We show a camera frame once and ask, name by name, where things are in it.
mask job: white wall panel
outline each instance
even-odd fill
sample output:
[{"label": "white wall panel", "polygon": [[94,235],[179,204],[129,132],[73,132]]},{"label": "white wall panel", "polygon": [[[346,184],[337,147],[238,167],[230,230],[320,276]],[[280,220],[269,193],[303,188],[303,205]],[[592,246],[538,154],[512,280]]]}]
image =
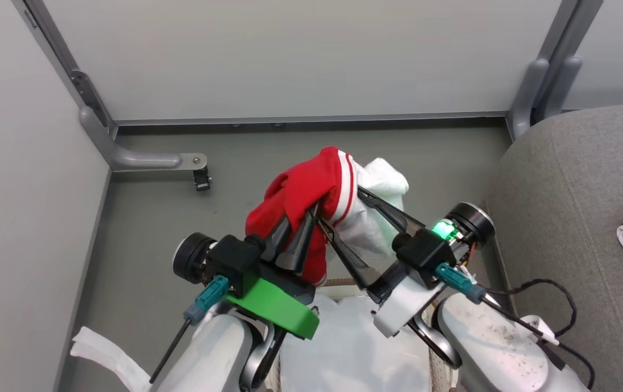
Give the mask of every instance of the white wall panel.
[{"label": "white wall panel", "polygon": [[577,54],[583,67],[566,109],[623,104],[623,0],[605,0]]},{"label": "white wall panel", "polygon": [[0,0],[0,391],[53,390],[108,172],[22,15]]},{"label": "white wall panel", "polygon": [[113,118],[506,111],[558,0],[45,0]]}]

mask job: gray floor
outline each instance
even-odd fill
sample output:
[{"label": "gray floor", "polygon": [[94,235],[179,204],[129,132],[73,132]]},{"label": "gray floor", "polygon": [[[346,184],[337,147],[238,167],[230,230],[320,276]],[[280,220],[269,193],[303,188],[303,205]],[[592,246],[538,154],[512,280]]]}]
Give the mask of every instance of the gray floor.
[{"label": "gray floor", "polygon": [[[143,128],[120,137],[134,149],[204,152],[212,189],[197,193],[189,173],[113,176],[75,331],[92,328],[151,373],[200,290],[172,273],[175,246],[193,231],[242,236],[246,215],[262,201],[270,181],[324,146],[337,146],[362,164],[386,158],[410,184],[406,211],[431,223],[458,201],[478,202],[510,145],[502,119],[243,128],[180,127],[158,136],[145,133],[164,130]],[[472,270],[485,276],[482,266]],[[342,266],[329,267],[329,278],[346,276]],[[124,389],[98,365],[68,358],[60,390]]]}]

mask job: green light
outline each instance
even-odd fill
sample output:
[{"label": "green light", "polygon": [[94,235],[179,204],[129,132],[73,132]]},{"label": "green light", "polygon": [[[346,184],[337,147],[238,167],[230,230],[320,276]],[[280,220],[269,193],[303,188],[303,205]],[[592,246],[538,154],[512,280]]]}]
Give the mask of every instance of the green light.
[{"label": "green light", "polygon": [[448,241],[456,236],[456,227],[447,220],[441,220],[433,226],[433,233]]}]

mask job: green bracket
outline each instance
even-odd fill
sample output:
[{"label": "green bracket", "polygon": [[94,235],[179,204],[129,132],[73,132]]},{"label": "green bracket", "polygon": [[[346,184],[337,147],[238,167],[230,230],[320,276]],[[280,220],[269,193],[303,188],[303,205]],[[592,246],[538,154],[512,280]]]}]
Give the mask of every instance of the green bracket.
[{"label": "green bracket", "polygon": [[228,295],[227,300],[300,338],[311,339],[319,326],[319,317],[307,306],[265,279],[257,280],[244,298]]}]

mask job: gray sofa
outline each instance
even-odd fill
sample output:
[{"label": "gray sofa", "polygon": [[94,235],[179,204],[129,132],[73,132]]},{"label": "gray sofa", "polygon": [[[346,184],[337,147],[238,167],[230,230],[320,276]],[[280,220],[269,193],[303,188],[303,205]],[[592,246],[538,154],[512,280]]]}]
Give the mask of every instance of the gray sofa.
[{"label": "gray sofa", "polygon": [[[505,283],[551,278],[568,288],[578,320],[562,341],[593,363],[593,390],[623,390],[623,249],[615,234],[623,222],[623,106],[533,126],[506,152],[486,208]],[[553,287],[513,300],[519,315],[541,315],[554,329],[570,318]],[[585,367],[565,354],[587,382]]]}]

